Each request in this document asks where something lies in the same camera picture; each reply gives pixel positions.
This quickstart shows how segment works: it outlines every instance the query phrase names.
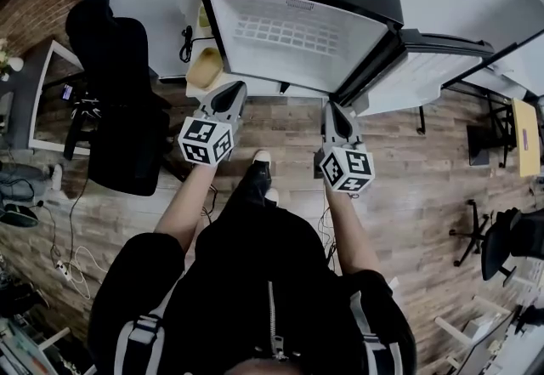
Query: chair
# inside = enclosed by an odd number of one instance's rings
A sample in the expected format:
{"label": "chair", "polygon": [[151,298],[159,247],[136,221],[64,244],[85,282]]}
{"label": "chair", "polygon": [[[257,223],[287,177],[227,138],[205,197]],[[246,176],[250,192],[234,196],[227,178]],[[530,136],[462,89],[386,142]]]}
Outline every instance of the chair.
{"label": "chair", "polygon": [[487,221],[488,215],[484,215],[484,222],[479,224],[478,209],[474,200],[469,200],[468,205],[473,207],[473,232],[472,233],[459,233],[456,230],[450,230],[450,236],[467,237],[470,238],[465,253],[462,255],[461,260],[456,260],[453,265],[459,267],[465,261],[471,251],[475,249],[474,253],[482,254],[482,276],[485,281],[490,280],[497,272],[501,272],[506,276],[503,286],[506,286],[514,277],[516,268],[507,270],[503,267],[504,263],[510,257],[511,250],[513,249],[513,243],[519,244],[519,238],[523,235],[518,235],[518,231],[513,228],[521,220],[522,213],[512,208],[506,212],[499,212],[496,215],[495,223],[487,230],[485,235],[482,235]]}
{"label": "chair", "polygon": [[[88,177],[129,194],[151,196],[161,165],[180,180],[163,154],[171,106],[151,90],[145,28],[130,18],[113,16],[110,0],[83,0],[68,14],[66,33],[88,79],[87,94],[74,111],[65,143],[71,159],[78,140],[91,144]],[[81,132],[86,117],[98,121]]]}
{"label": "chair", "polygon": [[513,229],[511,254],[544,260],[544,209],[521,213]]}

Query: power strip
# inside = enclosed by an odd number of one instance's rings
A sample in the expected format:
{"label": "power strip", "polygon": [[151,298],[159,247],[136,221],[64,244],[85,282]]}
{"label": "power strip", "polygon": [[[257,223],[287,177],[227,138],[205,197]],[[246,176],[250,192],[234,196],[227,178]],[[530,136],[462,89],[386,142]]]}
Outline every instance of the power strip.
{"label": "power strip", "polygon": [[66,279],[66,281],[70,282],[72,281],[72,276],[70,271],[66,268],[65,264],[62,263],[60,260],[57,262],[57,269],[60,271],[62,276]]}

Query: brick wall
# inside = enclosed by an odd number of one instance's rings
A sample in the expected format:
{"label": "brick wall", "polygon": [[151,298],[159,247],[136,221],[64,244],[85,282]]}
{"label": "brick wall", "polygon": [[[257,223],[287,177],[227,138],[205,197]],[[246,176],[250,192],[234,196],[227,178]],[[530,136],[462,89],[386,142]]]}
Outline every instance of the brick wall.
{"label": "brick wall", "polygon": [[66,16],[79,1],[0,0],[0,38],[8,39],[8,48],[16,56],[51,36],[69,48]]}

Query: white cable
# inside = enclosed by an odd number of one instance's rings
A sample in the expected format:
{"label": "white cable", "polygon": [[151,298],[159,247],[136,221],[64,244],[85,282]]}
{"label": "white cable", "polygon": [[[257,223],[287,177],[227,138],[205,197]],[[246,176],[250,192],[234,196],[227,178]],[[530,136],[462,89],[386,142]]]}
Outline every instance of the white cable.
{"label": "white cable", "polygon": [[[105,272],[107,273],[108,271],[103,269],[103,268],[100,268],[99,264],[96,262],[96,259],[94,258],[93,254],[88,250],[87,247],[84,247],[83,245],[80,245],[79,247],[77,247],[77,250],[76,252],[74,253],[74,259],[68,264],[68,270],[70,271],[70,275],[71,275],[71,284],[72,286],[77,290],[77,292],[83,297],[85,298],[87,301],[89,301],[91,299],[91,292],[89,291],[88,289],[88,284],[87,284],[87,279],[85,278],[85,275],[83,274],[83,269],[80,265],[80,263],[77,261],[77,254],[79,253],[79,250],[80,249],[84,249],[85,251],[87,251],[88,255],[91,257],[91,259],[93,260],[94,262],[94,265],[99,269],[101,270],[102,272]],[[72,274],[71,272],[71,267],[74,266],[77,271],[81,274],[82,276],[82,279],[80,281],[76,280],[74,278],[74,275]],[[76,283],[77,284],[84,284],[85,285],[85,290],[87,291],[87,294],[85,295],[81,290],[79,290],[76,286]]]}

